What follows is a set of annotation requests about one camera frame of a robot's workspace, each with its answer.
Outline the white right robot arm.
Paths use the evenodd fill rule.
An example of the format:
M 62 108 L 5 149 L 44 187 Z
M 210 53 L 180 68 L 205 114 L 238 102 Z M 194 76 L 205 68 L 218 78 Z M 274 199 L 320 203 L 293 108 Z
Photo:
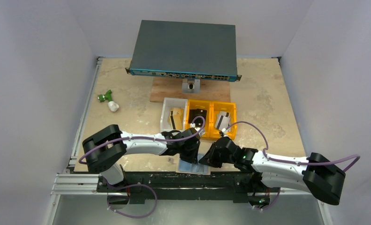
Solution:
M 312 194 L 316 199 L 339 205 L 345 172 L 319 153 L 309 157 L 264 156 L 261 150 L 239 147 L 229 137 L 212 143 L 200 164 L 220 168 L 232 164 L 241 172 L 252 174 L 250 183 L 258 188 L 291 188 Z

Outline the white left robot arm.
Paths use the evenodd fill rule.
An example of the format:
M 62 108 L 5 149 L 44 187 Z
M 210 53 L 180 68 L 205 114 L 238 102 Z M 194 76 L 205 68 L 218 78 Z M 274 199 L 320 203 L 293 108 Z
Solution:
M 152 154 L 174 156 L 188 163 L 197 162 L 200 132 L 195 128 L 184 131 L 164 131 L 155 135 L 139 135 L 121 131 L 118 125 L 109 125 L 82 142 L 84 154 L 79 163 L 88 171 L 100 174 L 109 185 L 125 181 L 123 167 L 117 161 L 124 155 Z

